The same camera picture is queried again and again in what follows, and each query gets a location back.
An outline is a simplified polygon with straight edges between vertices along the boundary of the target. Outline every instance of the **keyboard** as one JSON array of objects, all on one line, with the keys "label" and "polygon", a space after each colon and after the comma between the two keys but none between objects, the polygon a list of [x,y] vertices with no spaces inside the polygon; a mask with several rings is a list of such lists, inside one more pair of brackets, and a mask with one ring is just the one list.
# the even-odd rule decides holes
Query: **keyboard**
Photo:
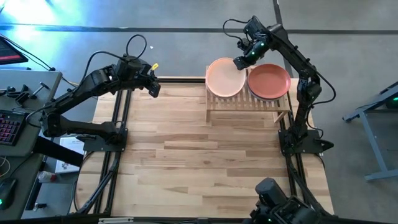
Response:
[{"label": "keyboard", "polygon": [[0,110],[0,145],[15,146],[25,127],[28,113]]}]

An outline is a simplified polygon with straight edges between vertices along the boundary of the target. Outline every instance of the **metal stand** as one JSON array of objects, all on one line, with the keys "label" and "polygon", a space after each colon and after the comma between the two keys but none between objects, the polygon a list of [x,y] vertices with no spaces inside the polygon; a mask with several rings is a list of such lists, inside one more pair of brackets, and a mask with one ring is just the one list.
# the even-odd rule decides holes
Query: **metal stand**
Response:
[{"label": "metal stand", "polygon": [[375,136],[374,133],[372,132],[372,129],[369,125],[369,121],[367,119],[368,113],[396,112],[395,110],[375,110],[375,109],[382,106],[387,100],[397,96],[398,96],[398,82],[392,84],[391,86],[381,91],[380,95],[369,104],[357,108],[354,113],[351,113],[343,117],[343,121],[345,121],[346,123],[351,122],[355,118],[361,118],[365,132],[368,135],[369,142],[371,143],[374,155],[376,156],[377,163],[379,164],[381,171],[365,175],[366,180],[376,180],[376,179],[384,179],[384,178],[398,176],[398,169],[389,170],[387,168],[386,162],[382,156],[382,151],[376,140],[377,136]]}]

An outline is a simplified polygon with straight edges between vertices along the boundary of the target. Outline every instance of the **wooden tabletop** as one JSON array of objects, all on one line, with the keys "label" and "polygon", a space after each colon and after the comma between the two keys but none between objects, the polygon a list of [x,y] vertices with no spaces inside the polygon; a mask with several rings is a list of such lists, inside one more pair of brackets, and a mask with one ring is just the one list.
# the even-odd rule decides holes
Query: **wooden tabletop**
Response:
[{"label": "wooden tabletop", "polygon": [[[293,79],[294,111],[296,86]],[[110,121],[114,101],[100,97],[93,122]],[[158,98],[133,93],[112,216],[246,218],[257,202],[254,187],[266,177],[290,194],[272,113],[214,111],[210,123],[205,115],[204,83],[163,83]],[[79,207],[98,185],[103,156],[94,153],[82,167]],[[308,187],[333,213],[319,158],[306,154],[303,163]]]}]

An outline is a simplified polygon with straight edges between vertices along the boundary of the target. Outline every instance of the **metal bracket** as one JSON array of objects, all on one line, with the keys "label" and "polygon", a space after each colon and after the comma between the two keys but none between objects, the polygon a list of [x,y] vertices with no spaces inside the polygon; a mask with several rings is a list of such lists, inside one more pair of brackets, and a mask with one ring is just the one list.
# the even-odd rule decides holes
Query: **metal bracket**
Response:
[{"label": "metal bracket", "polygon": [[78,139],[85,143],[83,148],[87,152],[123,152],[127,143],[127,128],[120,130],[122,141],[117,144],[106,144],[105,140],[98,136],[79,136]]},{"label": "metal bracket", "polygon": [[287,130],[278,131],[280,150],[284,156],[297,153],[319,154],[334,146],[332,142],[320,139],[318,131],[308,130],[308,136],[303,139],[299,146],[285,147],[285,135],[287,133]]}]

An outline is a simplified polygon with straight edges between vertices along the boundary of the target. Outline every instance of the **concrete floor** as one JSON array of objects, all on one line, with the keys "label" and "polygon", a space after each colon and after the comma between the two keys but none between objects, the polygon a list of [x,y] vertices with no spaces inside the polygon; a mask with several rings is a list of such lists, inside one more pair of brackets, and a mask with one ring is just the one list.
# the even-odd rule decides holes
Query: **concrete floor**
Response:
[{"label": "concrete floor", "polygon": [[[279,0],[279,4],[287,29],[398,29],[395,12],[398,2],[395,0]],[[220,28],[226,19],[247,20],[253,14],[264,24],[276,22],[272,0],[10,0],[0,14],[0,22],[86,27]],[[128,32],[41,32],[33,30],[32,26],[14,27],[15,30],[2,33],[62,71],[73,82],[80,80],[86,61],[94,51],[122,54],[126,41],[133,35]],[[230,27],[237,28],[240,24],[231,23]],[[159,63],[158,76],[203,76],[205,66],[214,59],[241,54],[236,41],[220,33],[142,34],[153,47],[148,48],[142,58],[149,63]],[[397,222],[398,177],[366,182],[363,176],[379,169],[362,124],[360,121],[345,124],[341,120],[343,115],[366,104],[380,90],[397,81],[396,38],[396,35],[290,35],[290,40],[311,58],[338,93],[334,102],[317,106],[313,117],[315,124],[325,130],[324,138],[335,143],[335,147],[325,153],[325,164],[335,213],[341,217]],[[141,47],[142,41],[135,40],[131,52],[138,53]],[[267,53],[264,62],[284,66],[282,57],[276,52]],[[110,63],[116,63],[116,60],[101,55],[93,60],[91,69]],[[40,69],[31,62],[20,66]],[[57,94],[66,88],[67,84],[63,83]],[[320,100],[331,95],[326,85],[323,89]],[[67,118],[91,121],[95,105],[96,101],[90,99],[69,111]],[[47,168],[53,169],[54,161],[49,160]],[[25,218],[67,213],[75,176],[62,178],[60,184],[44,185],[40,192],[38,202],[48,203],[49,207],[38,212],[25,212]]]}]

